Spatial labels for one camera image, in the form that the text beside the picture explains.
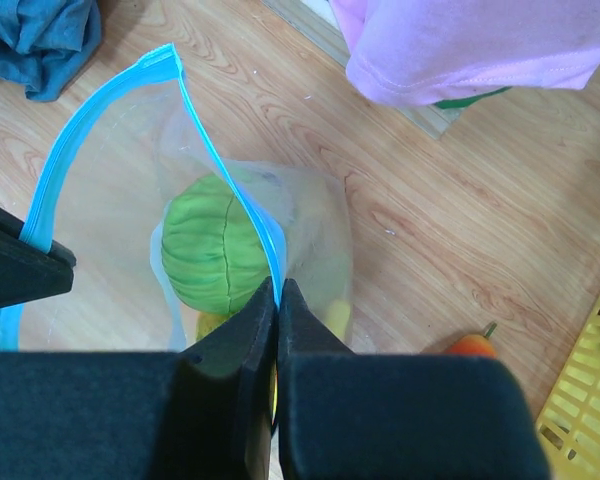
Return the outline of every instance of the pink shirt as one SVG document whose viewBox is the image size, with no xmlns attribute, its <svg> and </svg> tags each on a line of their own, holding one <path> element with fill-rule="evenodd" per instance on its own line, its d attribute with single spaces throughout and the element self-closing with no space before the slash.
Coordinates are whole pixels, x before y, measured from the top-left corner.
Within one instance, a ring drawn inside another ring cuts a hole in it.
<svg viewBox="0 0 600 480">
<path fill-rule="evenodd" d="M 600 64 L 600 0 L 330 0 L 347 77 L 397 107 L 505 86 L 584 88 Z"/>
</svg>

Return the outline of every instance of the green plush toy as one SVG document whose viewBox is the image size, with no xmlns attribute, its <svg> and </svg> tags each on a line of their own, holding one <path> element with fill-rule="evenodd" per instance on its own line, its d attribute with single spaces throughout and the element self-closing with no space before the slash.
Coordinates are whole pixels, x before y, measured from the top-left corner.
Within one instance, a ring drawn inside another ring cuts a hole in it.
<svg viewBox="0 0 600 480">
<path fill-rule="evenodd" d="M 214 174 L 201 177 L 171 202 L 162 264 L 183 303 L 216 315 L 240 311 L 269 275 L 251 220 Z"/>
</svg>

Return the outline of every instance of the blue fabric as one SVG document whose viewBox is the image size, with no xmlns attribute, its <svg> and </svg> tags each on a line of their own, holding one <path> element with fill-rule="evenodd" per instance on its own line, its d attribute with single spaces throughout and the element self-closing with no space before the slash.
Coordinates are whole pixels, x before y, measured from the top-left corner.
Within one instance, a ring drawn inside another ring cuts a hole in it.
<svg viewBox="0 0 600 480">
<path fill-rule="evenodd" d="M 30 100 L 57 99 L 101 39 L 94 0 L 0 0 L 0 78 Z"/>
</svg>

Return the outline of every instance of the orange object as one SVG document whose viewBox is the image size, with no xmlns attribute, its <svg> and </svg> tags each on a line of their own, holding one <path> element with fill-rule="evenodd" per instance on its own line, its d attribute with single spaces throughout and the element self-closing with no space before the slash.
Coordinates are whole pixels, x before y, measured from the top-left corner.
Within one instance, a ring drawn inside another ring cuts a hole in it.
<svg viewBox="0 0 600 480">
<path fill-rule="evenodd" d="M 497 323 L 492 323 L 484 335 L 471 334 L 462 337 L 456 343 L 451 345 L 444 353 L 453 355 L 480 355 L 483 357 L 497 357 L 496 349 L 493 348 L 489 337 L 498 326 Z"/>
</svg>

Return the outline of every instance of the plastic bag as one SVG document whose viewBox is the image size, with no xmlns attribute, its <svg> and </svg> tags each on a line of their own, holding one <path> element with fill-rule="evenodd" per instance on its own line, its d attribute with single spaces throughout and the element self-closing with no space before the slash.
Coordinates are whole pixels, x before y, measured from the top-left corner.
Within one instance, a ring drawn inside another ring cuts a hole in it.
<svg viewBox="0 0 600 480">
<path fill-rule="evenodd" d="M 144 55 L 74 114 L 20 239 L 73 251 L 74 285 L 1 309 L 0 350 L 181 350 L 269 275 L 278 304 L 285 278 L 294 278 L 318 318 L 342 339 L 350 331 L 342 184 L 221 159 L 173 45 Z"/>
</svg>

